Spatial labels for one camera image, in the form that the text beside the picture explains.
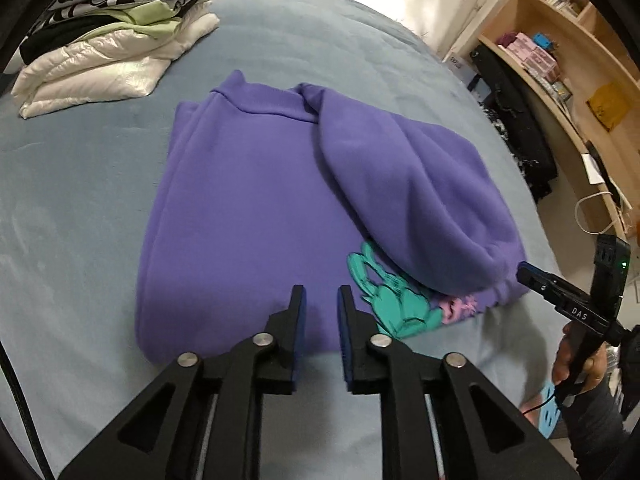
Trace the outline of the purple zip hoodie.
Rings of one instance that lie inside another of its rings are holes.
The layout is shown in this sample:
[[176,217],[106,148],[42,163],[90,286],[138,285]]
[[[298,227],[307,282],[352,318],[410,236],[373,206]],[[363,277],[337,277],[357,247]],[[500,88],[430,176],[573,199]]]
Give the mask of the purple zip hoodie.
[[378,329],[416,336],[512,304],[524,245],[463,136],[329,88],[232,73],[175,112],[142,245],[145,356],[214,356],[306,290],[306,347],[335,351],[348,286]]

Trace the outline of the black patterned hanging clothes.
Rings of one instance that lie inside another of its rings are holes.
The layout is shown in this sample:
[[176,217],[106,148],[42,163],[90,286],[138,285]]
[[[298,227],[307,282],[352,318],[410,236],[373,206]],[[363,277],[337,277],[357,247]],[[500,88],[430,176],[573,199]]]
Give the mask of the black patterned hanging clothes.
[[511,77],[510,67],[484,44],[472,51],[471,60],[490,90],[483,104],[488,117],[506,142],[538,203],[552,192],[551,182],[558,177],[547,139]]

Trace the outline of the light blue stool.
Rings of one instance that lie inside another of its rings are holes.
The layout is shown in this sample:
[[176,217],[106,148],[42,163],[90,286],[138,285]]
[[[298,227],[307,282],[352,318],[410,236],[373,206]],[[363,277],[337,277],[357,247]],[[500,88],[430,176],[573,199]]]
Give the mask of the light blue stool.
[[561,418],[561,412],[554,400],[554,385],[546,382],[540,393],[542,407],[538,410],[537,428],[539,432],[549,439]]

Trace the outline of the yellow bag on shelf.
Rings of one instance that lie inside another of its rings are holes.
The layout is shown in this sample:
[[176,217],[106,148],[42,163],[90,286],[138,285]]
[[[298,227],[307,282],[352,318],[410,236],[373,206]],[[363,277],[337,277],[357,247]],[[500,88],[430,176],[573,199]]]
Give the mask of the yellow bag on shelf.
[[630,105],[615,84],[605,84],[587,100],[590,112],[607,132],[614,130],[627,116]]

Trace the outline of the pink boxes on shelf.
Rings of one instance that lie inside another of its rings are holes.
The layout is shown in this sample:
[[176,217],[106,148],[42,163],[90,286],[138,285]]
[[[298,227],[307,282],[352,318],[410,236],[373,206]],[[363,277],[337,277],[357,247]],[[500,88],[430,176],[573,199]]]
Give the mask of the pink boxes on shelf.
[[539,47],[532,38],[522,32],[515,36],[506,50],[518,60],[521,66],[529,68],[539,76],[550,81],[559,77],[559,65],[555,58],[552,58],[546,50]]

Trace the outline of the blue-grey bed blanket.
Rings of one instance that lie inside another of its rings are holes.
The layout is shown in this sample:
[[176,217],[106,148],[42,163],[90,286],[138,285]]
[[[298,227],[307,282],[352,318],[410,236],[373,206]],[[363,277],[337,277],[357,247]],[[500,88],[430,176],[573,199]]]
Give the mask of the blue-grey bed blanket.
[[[214,0],[221,23],[144,99],[23,120],[1,98],[1,341],[58,474],[163,368],[134,341],[143,233],[177,104],[232,70],[329,87],[471,141],[509,205],[529,261],[557,271],[536,207],[462,83],[401,24],[352,0]],[[464,354],[514,404],[550,376],[564,323],[533,294],[409,339]],[[340,352],[306,353],[292,396],[265,398],[261,479],[381,479],[380,402],[352,396]]]

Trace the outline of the wooden shelf unit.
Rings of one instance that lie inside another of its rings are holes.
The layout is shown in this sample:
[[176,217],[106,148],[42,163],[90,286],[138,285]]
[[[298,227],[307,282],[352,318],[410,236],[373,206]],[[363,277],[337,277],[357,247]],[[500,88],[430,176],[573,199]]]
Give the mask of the wooden shelf unit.
[[[568,101],[506,50],[509,34],[519,32],[550,41]],[[506,0],[486,18],[478,40],[514,73],[579,200],[585,229],[633,237],[639,229],[639,69],[599,10],[590,0]],[[615,84],[630,105],[611,132],[587,106],[605,84]]]

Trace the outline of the white puffer jacket folded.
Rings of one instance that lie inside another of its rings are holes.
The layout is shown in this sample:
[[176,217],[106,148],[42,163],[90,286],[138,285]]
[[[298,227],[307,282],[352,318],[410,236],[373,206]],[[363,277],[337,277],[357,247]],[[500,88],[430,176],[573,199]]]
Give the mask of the white puffer jacket folded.
[[21,118],[28,119],[93,103],[143,98],[151,94],[172,62],[219,26],[209,0],[183,18],[172,18],[151,35],[132,28],[47,52],[18,73],[11,96]]

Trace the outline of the light green folded garment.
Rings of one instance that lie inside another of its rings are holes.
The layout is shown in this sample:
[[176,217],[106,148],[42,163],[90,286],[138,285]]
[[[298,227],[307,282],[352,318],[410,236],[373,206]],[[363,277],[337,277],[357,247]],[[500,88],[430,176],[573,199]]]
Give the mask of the light green folded garment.
[[88,14],[94,16],[108,16],[114,22],[101,25],[77,38],[77,41],[88,40],[104,36],[116,30],[133,30],[137,34],[155,39],[171,35],[181,23],[178,12],[165,1],[154,0],[126,9],[105,8]]

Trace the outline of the black folded garment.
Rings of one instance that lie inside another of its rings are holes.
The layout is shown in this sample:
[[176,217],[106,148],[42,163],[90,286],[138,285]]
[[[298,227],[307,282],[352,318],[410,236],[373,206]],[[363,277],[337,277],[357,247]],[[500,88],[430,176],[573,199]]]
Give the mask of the black folded garment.
[[109,15],[85,15],[55,23],[28,36],[20,45],[20,55],[24,63],[29,64],[40,55],[71,44],[93,29],[118,23],[119,20]]

